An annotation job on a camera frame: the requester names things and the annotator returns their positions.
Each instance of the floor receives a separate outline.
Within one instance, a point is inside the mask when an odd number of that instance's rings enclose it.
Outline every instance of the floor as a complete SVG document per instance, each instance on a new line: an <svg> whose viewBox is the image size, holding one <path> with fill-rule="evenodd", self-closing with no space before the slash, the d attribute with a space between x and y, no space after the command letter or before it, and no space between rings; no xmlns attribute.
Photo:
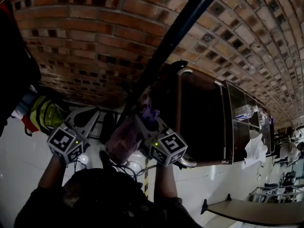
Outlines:
<svg viewBox="0 0 304 228"><path fill-rule="evenodd" d="M0 221L4 228L13 227L14 219L27 201L31 192L37 187L52 154L46 144L47 137L43 133L26 136L20 120L9 119L0 138ZM98 158L102 145L98 140L90 140L91 147L85 153L89 159L88 167L102 167ZM144 158L132 156L134 168L144 166ZM242 164L219 165L179 170L174 168L178 195L183 205L200 225L205 226L214 215L206 212L200 215L204 199L208 203L224 200L228 193L232 198L246 199L248 194L265 182L278 183L282 170L272 165L267 158L264 166L256 163L243 169ZM72 164L66 169L64 183L73 175ZM149 199L153 200L155 169L149 170Z"/></svg>

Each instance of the green backpack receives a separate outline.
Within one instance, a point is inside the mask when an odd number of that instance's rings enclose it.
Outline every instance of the green backpack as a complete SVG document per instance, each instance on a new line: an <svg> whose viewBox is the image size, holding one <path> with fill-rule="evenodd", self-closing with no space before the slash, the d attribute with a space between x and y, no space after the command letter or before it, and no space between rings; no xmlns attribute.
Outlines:
<svg viewBox="0 0 304 228"><path fill-rule="evenodd" d="M70 110L61 99L38 96L29 112L29 118L36 128L49 135L52 130L66 119Z"/></svg>

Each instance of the crumpled white paper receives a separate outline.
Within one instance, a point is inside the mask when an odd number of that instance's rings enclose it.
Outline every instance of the crumpled white paper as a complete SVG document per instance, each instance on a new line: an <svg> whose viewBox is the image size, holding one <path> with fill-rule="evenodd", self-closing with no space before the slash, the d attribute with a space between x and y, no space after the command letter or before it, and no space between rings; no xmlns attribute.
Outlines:
<svg viewBox="0 0 304 228"><path fill-rule="evenodd" d="M247 158L245 158L245 163L243 163L243 168L253 165L254 163L261 161L266 161L267 146L262 142L262 134L257 131L250 130L250 141L245 147L247 152Z"/></svg>

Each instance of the black pole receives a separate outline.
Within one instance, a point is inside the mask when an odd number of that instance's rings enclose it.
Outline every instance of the black pole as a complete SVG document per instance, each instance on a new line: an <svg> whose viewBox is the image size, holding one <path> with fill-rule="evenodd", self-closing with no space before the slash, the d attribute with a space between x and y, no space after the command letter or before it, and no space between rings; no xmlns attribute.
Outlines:
<svg viewBox="0 0 304 228"><path fill-rule="evenodd" d="M146 69L136 83L134 91L124 107L117 126L123 122L132 107L136 104L138 98L149 86L151 81L149 79L156 77L156 74L163 63L213 1L214 0L189 0L187 2L184 9L169 28L162 42L150 59Z"/></svg>

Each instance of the brick wall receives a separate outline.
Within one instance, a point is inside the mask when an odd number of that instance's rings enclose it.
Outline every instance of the brick wall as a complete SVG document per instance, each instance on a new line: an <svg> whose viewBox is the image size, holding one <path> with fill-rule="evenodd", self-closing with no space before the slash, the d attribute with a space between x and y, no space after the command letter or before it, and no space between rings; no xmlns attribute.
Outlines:
<svg viewBox="0 0 304 228"><path fill-rule="evenodd" d="M11 0L41 83L77 101L119 106L188 0ZM250 92L276 127L303 115L304 0L215 0L168 63Z"/></svg>

